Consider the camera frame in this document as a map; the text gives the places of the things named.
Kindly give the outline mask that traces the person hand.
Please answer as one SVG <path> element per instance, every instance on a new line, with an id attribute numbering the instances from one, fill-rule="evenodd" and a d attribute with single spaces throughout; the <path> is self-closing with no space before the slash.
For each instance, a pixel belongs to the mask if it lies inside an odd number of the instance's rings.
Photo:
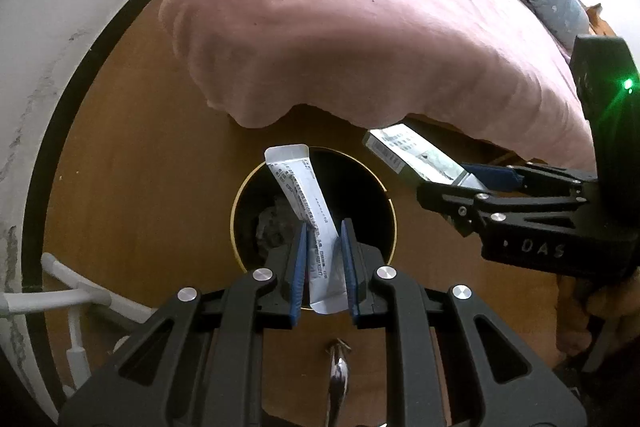
<path id="1" fill-rule="evenodd" d="M 586 289 L 574 277 L 557 277 L 556 347 L 566 355 L 579 355 L 592 341 L 588 331 L 593 317 L 618 320 L 611 350 L 639 337 L 639 270 L 625 283 L 608 289 Z"/>

